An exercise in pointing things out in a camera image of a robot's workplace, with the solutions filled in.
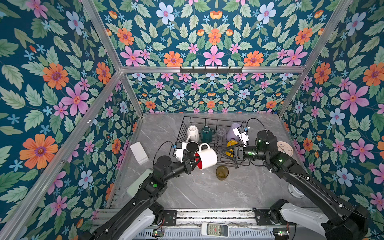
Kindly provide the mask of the yellow mug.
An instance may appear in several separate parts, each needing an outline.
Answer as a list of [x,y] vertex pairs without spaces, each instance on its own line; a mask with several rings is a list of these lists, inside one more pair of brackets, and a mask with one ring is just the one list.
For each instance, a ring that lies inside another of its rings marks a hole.
[[238,144],[239,144],[239,142],[237,142],[235,140],[230,140],[227,143],[227,149],[225,150],[225,154],[227,156],[229,156],[230,158],[232,158],[234,156],[234,146],[237,146]]

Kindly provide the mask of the red inside white mug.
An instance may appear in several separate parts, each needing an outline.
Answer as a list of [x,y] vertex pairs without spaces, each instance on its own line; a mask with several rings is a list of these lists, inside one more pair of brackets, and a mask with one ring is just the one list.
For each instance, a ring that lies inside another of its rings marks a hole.
[[210,168],[216,165],[218,161],[217,153],[207,143],[199,145],[199,150],[195,152],[194,159],[200,170]]

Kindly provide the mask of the black mug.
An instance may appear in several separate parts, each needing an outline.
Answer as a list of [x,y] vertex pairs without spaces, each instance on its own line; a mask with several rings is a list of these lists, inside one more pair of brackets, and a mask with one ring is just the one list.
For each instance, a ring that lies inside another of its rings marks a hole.
[[195,153],[199,151],[199,144],[197,142],[191,141],[187,143],[186,147],[186,156],[194,157]]

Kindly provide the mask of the lilac cup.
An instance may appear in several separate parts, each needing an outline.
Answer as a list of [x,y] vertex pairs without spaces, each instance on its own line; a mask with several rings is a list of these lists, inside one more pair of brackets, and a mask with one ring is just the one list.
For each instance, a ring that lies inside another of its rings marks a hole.
[[236,135],[239,132],[239,127],[241,125],[239,123],[233,123],[230,127],[230,130],[227,133],[227,141],[239,141],[240,137]]

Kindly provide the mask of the amber glass cup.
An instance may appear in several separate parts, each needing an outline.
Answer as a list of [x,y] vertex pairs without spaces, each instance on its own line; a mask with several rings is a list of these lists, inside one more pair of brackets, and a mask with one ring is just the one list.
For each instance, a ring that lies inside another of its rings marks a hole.
[[220,181],[225,180],[229,175],[229,169],[226,166],[219,166],[216,169],[217,179]]

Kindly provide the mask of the green mug cream inside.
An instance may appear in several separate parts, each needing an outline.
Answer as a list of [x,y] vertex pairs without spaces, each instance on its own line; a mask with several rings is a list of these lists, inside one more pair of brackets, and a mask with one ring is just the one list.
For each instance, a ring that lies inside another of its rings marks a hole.
[[202,143],[210,144],[213,141],[215,132],[216,132],[215,129],[212,129],[209,126],[204,126],[202,128],[202,138],[201,138]]

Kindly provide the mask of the clear glass cup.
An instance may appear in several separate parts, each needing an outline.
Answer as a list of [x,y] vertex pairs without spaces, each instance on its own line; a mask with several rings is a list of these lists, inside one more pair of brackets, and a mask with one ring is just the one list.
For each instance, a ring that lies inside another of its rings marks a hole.
[[225,142],[227,139],[227,131],[225,128],[217,128],[216,130],[216,141]]

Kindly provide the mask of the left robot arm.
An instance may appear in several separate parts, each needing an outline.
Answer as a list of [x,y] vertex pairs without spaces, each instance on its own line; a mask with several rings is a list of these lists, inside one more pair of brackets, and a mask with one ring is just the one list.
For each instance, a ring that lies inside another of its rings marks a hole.
[[140,216],[147,212],[150,226],[159,223],[163,216],[164,207],[157,203],[168,188],[167,182],[181,174],[190,174],[201,162],[200,157],[188,157],[183,162],[173,163],[169,156],[161,156],[153,166],[153,172],[144,179],[133,198],[120,209],[112,218],[98,227],[93,233],[85,232],[80,240],[119,240],[124,235],[134,238],[145,227],[139,227],[146,220]]

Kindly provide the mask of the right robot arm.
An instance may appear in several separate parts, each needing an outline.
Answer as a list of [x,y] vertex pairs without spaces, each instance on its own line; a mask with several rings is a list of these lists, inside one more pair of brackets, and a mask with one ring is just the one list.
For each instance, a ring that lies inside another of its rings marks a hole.
[[280,199],[270,207],[269,219],[272,224],[295,223],[328,240],[365,238],[369,228],[369,212],[361,205],[354,206],[343,200],[312,178],[295,159],[283,152],[271,131],[258,132],[253,146],[248,144],[247,132],[240,133],[238,129],[233,132],[241,141],[234,146],[235,158],[261,160],[271,173],[292,185],[320,209],[319,212],[313,212]]

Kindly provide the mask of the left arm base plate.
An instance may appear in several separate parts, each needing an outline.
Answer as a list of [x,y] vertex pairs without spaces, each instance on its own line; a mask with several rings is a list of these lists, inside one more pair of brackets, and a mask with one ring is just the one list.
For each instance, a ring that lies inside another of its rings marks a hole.
[[174,227],[177,224],[178,211],[177,210],[164,210],[163,226]]

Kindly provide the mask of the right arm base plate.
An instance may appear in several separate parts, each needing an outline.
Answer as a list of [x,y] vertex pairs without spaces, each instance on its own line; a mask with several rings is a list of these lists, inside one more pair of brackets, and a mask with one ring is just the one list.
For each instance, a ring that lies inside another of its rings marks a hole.
[[258,225],[295,226],[295,223],[287,222],[277,210],[252,208]]

